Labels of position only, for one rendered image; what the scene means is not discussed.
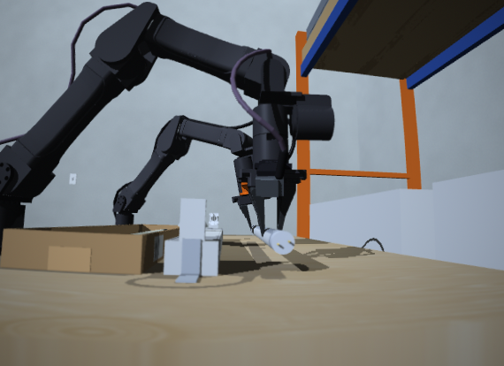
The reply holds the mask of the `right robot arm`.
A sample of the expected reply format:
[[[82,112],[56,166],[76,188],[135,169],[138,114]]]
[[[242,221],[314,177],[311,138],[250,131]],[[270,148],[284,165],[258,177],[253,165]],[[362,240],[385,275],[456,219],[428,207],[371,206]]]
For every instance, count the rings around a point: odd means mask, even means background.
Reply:
[[[75,139],[124,89],[142,84],[158,57],[231,85],[237,61],[254,51],[183,26],[151,2],[105,29],[72,85],[26,134],[0,152],[0,254],[4,229],[24,228],[26,205],[20,203],[32,203],[43,192]],[[332,98],[285,91],[289,75],[287,61],[268,51],[241,64],[235,83],[243,95],[258,100],[253,111],[280,135],[288,139],[288,114],[294,140],[329,141],[335,123]]]

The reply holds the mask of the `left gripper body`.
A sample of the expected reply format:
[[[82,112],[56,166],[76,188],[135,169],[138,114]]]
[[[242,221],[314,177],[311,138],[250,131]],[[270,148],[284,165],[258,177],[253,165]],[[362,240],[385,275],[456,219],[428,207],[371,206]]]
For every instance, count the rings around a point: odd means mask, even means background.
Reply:
[[[248,182],[238,183],[238,177],[236,177],[236,179],[240,195],[232,197],[233,203],[235,203],[235,201],[238,202],[238,206],[245,204],[247,205],[252,204],[248,195]]]

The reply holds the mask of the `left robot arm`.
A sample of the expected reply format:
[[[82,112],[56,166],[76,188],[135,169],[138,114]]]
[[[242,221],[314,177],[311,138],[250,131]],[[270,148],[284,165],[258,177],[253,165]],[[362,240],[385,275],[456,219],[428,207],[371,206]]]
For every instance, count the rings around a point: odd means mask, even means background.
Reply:
[[[253,139],[250,136],[237,129],[208,126],[174,116],[159,136],[153,156],[118,195],[112,210],[118,212],[115,225],[134,224],[132,213],[138,213],[149,190],[169,165],[187,154],[192,140],[229,148],[232,154],[239,156],[233,161],[236,177],[239,169],[253,169]]]

